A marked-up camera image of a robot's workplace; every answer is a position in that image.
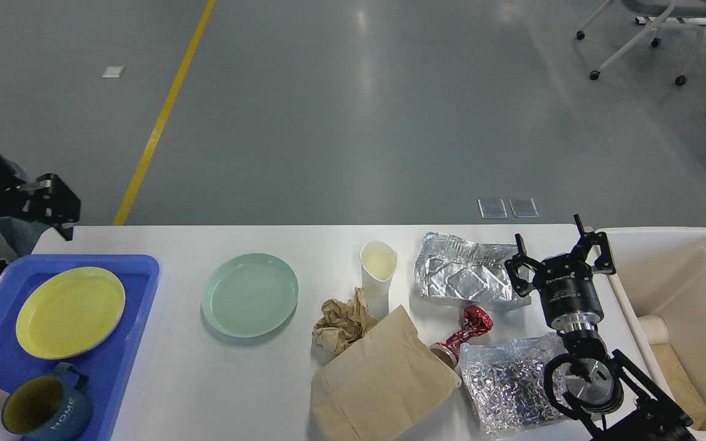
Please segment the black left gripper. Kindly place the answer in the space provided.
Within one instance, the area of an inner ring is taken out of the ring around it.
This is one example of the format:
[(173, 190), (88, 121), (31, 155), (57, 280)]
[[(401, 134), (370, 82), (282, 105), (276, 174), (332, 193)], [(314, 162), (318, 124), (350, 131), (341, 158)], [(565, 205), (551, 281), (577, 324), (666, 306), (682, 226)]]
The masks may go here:
[[(8, 189), (19, 186), (20, 208), (8, 201)], [(0, 155), (0, 218), (14, 218), (50, 226), (70, 242), (80, 219), (81, 200), (56, 173), (46, 173), (26, 183), (17, 165)]]

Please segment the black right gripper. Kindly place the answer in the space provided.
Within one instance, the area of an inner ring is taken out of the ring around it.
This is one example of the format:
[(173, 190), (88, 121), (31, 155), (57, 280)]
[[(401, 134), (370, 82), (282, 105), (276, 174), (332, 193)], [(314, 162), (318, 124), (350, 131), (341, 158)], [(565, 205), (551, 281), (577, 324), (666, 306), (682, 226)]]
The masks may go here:
[[(539, 262), (527, 255), (521, 234), (515, 234), (517, 253), (504, 262), (515, 295), (526, 298), (539, 290), (546, 324), (557, 332), (596, 330), (604, 312), (592, 274), (616, 274), (606, 233), (586, 231), (579, 213), (574, 214), (574, 222), (579, 238), (571, 256)], [(598, 257), (588, 263), (594, 248)]]

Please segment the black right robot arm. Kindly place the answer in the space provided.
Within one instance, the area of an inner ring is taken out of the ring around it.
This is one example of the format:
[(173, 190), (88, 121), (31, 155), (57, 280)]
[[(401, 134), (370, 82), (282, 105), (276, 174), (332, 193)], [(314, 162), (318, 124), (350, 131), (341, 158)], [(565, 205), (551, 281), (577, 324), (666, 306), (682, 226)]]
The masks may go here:
[(693, 419), (622, 351), (606, 349), (596, 274), (615, 274), (610, 241), (574, 216), (579, 238), (569, 253), (535, 260), (521, 235), (504, 267), (521, 298), (538, 292), (544, 320), (565, 352), (543, 370), (549, 404), (579, 421), (593, 440), (692, 440)]

